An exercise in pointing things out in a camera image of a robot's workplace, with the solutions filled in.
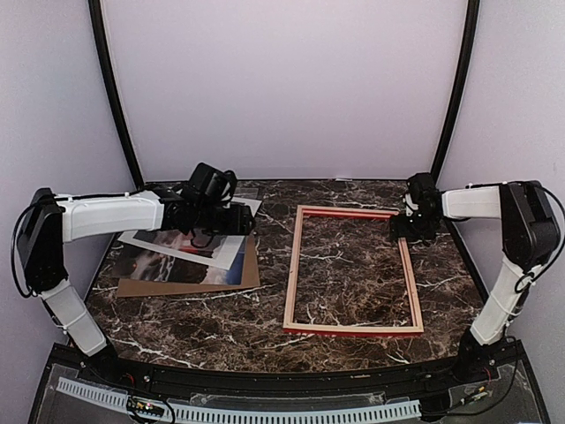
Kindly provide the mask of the white photo mat board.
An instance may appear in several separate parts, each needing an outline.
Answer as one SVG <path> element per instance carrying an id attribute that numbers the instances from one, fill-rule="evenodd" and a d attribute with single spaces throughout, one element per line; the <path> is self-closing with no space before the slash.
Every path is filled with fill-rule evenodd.
<path id="1" fill-rule="evenodd" d="M 184 261 L 228 270 L 246 236 L 214 236 L 206 247 L 192 244 L 192 235 L 180 231 L 126 231 L 118 240 L 127 245 Z"/>

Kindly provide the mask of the red wooden picture frame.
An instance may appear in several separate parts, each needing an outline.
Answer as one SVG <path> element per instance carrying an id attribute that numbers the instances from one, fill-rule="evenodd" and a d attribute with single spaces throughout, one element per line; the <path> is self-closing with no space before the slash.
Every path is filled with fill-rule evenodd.
<path id="1" fill-rule="evenodd" d="M 345 326 L 341 324 L 306 324 L 294 321 L 304 218 L 306 216 L 322 216 L 388 221 L 399 215 L 400 213 L 398 211 L 389 209 L 338 208 L 308 205 L 297 206 L 292 252 L 290 257 L 289 279 L 282 321 L 282 328 L 285 332 L 301 335 L 314 334 L 329 337 L 415 337 L 424 333 L 424 323 L 421 314 L 418 290 L 409 248 L 405 238 L 399 238 L 397 240 L 397 245 L 403 265 L 404 282 L 406 285 L 411 312 L 410 326 Z"/>

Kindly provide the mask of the clear acrylic sheet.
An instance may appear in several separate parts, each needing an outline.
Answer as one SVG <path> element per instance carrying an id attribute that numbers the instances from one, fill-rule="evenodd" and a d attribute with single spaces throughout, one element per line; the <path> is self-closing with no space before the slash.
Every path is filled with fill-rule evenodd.
<path id="1" fill-rule="evenodd" d="M 259 189 L 257 187 L 238 187 L 234 193 L 232 200 L 234 202 L 254 203 L 259 199 Z"/>

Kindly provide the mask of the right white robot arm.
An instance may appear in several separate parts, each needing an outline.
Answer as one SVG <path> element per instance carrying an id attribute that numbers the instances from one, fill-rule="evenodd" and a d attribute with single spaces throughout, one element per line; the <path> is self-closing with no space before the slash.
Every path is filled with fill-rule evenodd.
<path id="1" fill-rule="evenodd" d="M 420 172 L 407 181 L 405 210 L 392 217 L 390 237 L 433 240 L 443 221 L 472 218 L 501 223 L 501 270 L 481 312 L 463 333 L 450 374 L 471 382 L 488 364 L 489 355 L 521 314 L 530 288 L 551 266 L 564 243 L 548 199 L 537 180 L 469 185 L 440 191 L 431 174 Z"/>

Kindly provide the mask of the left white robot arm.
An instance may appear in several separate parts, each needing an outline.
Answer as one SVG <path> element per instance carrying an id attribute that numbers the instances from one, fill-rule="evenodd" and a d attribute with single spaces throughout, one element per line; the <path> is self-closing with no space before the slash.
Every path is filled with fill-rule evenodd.
<path id="1" fill-rule="evenodd" d="M 91 358 L 91 372 L 106 385 L 124 379 L 124 364 L 69 280 L 64 244 L 124 231 L 168 231 L 247 236 L 260 202 L 153 187 L 136 193 L 56 195 L 36 191 L 11 235 L 11 271 L 19 294 L 37 296 L 79 351 Z"/>

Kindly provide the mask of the landscape photo print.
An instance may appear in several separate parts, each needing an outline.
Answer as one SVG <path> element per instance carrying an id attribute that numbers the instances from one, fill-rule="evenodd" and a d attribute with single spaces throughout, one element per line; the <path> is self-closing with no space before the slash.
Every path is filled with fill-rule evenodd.
<path id="1" fill-rule="evenodd" d="M 230 269 L 225 270 L 125 244 L 112 276 L 164 283 L 239 286 L 244 258 L 245 245 L 242 244 Z"/>

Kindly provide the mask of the brown cardboard backing board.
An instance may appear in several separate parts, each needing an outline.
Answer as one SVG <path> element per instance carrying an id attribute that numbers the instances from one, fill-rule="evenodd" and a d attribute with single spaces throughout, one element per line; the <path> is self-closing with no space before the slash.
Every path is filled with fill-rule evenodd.
<path id="1" fill-rule="evenodd" d="M 157 297 L 210 292 L 232 292 L 260 286 L 255 240 L 250 237 L 245 244 L 245 255 L 241 272 L 241 284 L 185 284 L 142 280 L 120 279 L 117 287 L 119 298 Z"/>

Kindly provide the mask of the right black corner post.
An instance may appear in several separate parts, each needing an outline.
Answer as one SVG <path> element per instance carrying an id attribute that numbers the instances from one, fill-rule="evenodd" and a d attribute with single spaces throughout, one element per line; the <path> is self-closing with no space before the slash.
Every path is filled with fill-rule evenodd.
<path id="1" fill-rule="evenodd" d="M 463 25 L 463 35 L 456 64 L 456 72 L 448 101 L 444 123 L 441 129 L 440 138 L 431 167 L 431 175 L 435 183 L 439 181 L 443 166 L 446 162 L 450 142 L 452 140 L 456 126 L 456 120 L 463 99 L 463 93 L 471 63 L 471 55 L 478 26 L 479 9 L 479 0 L 469 0 L 467 2 L 465 20 Z"/>

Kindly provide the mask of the black corner post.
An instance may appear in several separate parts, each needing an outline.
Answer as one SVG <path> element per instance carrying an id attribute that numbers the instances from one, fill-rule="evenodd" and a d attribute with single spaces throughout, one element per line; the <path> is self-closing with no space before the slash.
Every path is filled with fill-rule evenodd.
<path id="1" fill-rule="evenodd" d="M 469 0 L 467 2 L 465 20 L 463 25 L 463 35 L 456 64 L 456 72 L 448 101 L 444 123 L 441 129 L 440 138 L 431 167 L 431 175 L 435 183 L 439 181 L 443 166 L 446 162 L 450 142 L 452 140 L 456 126 L 456 120 L 463 99 L 463 93 L 471 63 L 471 55 L 478 26 L 479 9 L 479 0 Z"/>
<path id="2" fill-rule="evenodd" d="M 117 131 L 117 137 L 132 182 L 136 188 L 141 188 L 145 184 L 145 181 L 142 176 L 139 161 L 134 152 L 132 138 L 129 134 L 120 94 L 118 93 L 117 80 L 110 57 L 109 42 L 102 13 L 102 1 L 88 0 L 87 4 L 102 81 L 109 102 L 111 116 Z"/>

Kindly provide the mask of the black front rail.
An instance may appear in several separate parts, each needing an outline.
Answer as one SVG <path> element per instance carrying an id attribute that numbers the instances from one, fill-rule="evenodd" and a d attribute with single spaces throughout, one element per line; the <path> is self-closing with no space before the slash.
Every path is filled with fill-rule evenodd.
<path id="1" fill-rule="evenodd" d="M 394 396 L 429 397 L 460 384 L 487 378 L 486 371 L 464 372 L 457 358 L 432 360 L 399 367 L 350 372 L 258 374 L 195 370 L 125 360 L 112 352 L 88 358 L 78 349 L 61 346 L 69 361 L 84 362 L 83 374 L 128 390 L 170 398 L 195 394 L 239 397 L 332 397 L 383 392 Z"/>

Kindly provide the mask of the left black corner post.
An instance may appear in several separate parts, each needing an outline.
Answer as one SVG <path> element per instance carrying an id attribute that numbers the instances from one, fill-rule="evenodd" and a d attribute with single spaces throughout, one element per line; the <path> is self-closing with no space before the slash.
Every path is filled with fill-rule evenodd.
<path id="1" fill-rule="evenodd" d="M 117 80 L 110 57 L 109 42 L 102 13 L 102 1 L 88 0 L 87 4 L 102 81 L 109 102 L 111 116 L 117 131 L 117 137 L 132 182 L 136 188 L 141 188 L 145 184 L 145 181 L 142 176 L 139 161 L 134 152 L 132 138 L 129 134 L 120 94 L 118 93 Z"/>

